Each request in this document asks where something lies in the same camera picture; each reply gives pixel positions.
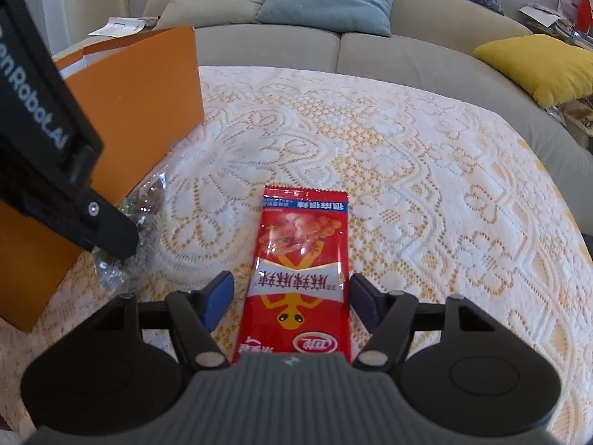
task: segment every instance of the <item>screw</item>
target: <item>screw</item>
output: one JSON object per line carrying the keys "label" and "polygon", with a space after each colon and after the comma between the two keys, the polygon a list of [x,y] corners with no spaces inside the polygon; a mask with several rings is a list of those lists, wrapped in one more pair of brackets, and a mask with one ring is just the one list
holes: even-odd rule
{"label": "screw", "polygon": [[91,217],[97,217],[99,215],[99,204],[96,202],[91,202],[88,205],[88,213]]}
{"label": "screw", "polygon": [[389,360],[385,353],[381,351],[375,351],[373,349],[369,351],[363,351],[357,356],[357,358],[362,364],[372,366],[374,368],[382,367]]}
{"label": "screw", "polygon": [[204,368],[216,368],[225,362],[226,358],[217,351],[204,351],[196,355],[196,363]]}

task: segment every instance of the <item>yellow pillow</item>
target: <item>yellow pillow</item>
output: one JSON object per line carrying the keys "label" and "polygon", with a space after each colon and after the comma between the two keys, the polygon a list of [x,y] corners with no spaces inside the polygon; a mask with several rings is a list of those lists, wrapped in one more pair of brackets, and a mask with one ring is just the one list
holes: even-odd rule
{"label": "yellow pillow", "polygon": [[490,42],[474,56],[523,87],[542,108],[593,94],[593,52],[548,35]]}

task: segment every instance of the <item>red object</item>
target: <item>red object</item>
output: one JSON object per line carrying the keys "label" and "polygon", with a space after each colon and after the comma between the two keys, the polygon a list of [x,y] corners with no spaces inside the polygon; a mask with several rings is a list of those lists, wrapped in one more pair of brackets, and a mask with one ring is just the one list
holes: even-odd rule
{"label": "red object", "polygon": [[267,187],[235,350],[351,361],[348,195]]}
{"label": "red object", "polygon": [[584,34],[589,33],[593,26],[593,12],[591,11],[591,0],[580,0],[580,5],[576,9],[576,25],[574,29]]}

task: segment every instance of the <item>clear plastic bag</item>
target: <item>clear plastic bag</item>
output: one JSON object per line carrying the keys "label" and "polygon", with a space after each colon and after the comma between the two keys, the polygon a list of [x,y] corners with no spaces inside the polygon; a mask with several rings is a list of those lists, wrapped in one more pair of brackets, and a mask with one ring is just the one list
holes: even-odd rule
{"label": "clear plastic bag", "polygon": [[133,256],[121,261],[102,249],[93,249],[100,285],[108,293],[135,293],[144,284],[161,241],[166,190],[165,172],[156,172],[118,206],[138,227],[138,247]]}
{"label": "clear plastic bag", "polygon": [[554,117],[558,122],[562,124],[562,127],[566,128],[566,120],[564,120],[564,115],[562,112],[555,106],[547,108],[546,112],[548,112],[552,117]]}

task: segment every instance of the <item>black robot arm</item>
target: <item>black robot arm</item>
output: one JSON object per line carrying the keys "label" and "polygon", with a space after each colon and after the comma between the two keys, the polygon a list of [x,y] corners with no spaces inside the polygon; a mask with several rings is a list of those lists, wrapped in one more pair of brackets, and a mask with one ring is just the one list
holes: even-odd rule
{"label": "black robot arm", "polygon": [[0,199],[84,249],[117,258],[135,224],[90,187],[103,150],[23,0],[0,0]]}

